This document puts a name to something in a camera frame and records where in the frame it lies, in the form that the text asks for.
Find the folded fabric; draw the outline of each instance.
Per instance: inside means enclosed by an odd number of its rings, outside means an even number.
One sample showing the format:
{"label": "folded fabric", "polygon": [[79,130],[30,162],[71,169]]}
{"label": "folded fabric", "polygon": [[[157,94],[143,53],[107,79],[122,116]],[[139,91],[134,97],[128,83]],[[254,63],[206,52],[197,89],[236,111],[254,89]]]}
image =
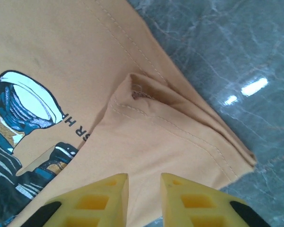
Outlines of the folded fabric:
{"label": "folded fabric", "polygon": [[125,0],[0,1],[0,226],[125,172],[140,227],[160,173],[221,188],[254,164]]}

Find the small hole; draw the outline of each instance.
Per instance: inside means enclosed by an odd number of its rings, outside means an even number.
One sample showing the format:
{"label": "small hole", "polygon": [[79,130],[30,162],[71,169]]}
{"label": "small hole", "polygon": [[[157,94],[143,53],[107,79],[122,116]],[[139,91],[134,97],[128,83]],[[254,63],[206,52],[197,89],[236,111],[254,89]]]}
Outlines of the small hole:
{"label": "small hole", "polygon": [[87,195],[76,206],[79,210],[104,210],[109,197],[106,195]]}
{"label": "small hole", "polygon": [[228,227],[223,217],[199,216],[192,217],[194,227]]}
{"label": "small hole", "polygon": [[107,186],[115,186],[117,184],[117,181],[110,181],[108,183],[106,183],[105,185]]}
{"label": "small hole", "polygon": [[182,195],[181,200],[186,208],[213,208],[212,200],[205,195]]}
{"label": "small hole", "polygon": [[173,180],[172,182],[173,182],[173,184],[175,184],[175,185],[182,185],[182,183],[181,183],[180,181],[177,181],[177,180]]}
{"label": "small hole", "polygon": [[68,218],[65,227],[97,227],[99,223],[97,218]]}

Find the marble floor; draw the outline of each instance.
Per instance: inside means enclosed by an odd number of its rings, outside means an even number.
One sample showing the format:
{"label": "marble floor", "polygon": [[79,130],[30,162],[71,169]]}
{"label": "marble floor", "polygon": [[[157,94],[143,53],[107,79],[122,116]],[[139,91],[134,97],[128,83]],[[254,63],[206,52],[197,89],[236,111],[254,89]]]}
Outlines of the marble floor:
{"label": "marble floor", "polygon": [[284,0],[129,2],[257,156],[255,172],[223,191],[243,198],[272,227],[284,227]]}

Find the yellow plastic object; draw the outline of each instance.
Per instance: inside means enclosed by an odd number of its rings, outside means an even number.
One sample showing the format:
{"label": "yellow plastic object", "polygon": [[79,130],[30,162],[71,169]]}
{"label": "yellow plastic object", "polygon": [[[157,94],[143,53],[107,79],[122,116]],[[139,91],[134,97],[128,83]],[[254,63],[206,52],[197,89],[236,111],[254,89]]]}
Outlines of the yellow plastic object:
{"label": "yellow plastic object", "polygon": [[230,201],[243,200],[185,178],[161,174],[164,227],[249,227]]}
{"label": "yellow plastic object", "polygon": [[128,206],[128,174],[116,174],[62,194],[60,208],[43,227],[125,227]]}

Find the cartoon figure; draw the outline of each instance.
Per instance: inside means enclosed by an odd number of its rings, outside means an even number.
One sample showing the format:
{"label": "cartoon figure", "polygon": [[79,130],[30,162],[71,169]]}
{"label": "cartoon figure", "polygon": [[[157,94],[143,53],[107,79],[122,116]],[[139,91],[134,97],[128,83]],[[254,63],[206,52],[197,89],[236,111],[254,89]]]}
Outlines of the cartoon figure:
{"label": "cartoon figure", "polygon": [[22,167],[13,156],[16,145],[33,130],[62,120],[61,108],[44,86],[17,71],[0,75],[0,223],[18,214],[76,155],[76,148],[58,143],[47,161],[16,176]]}

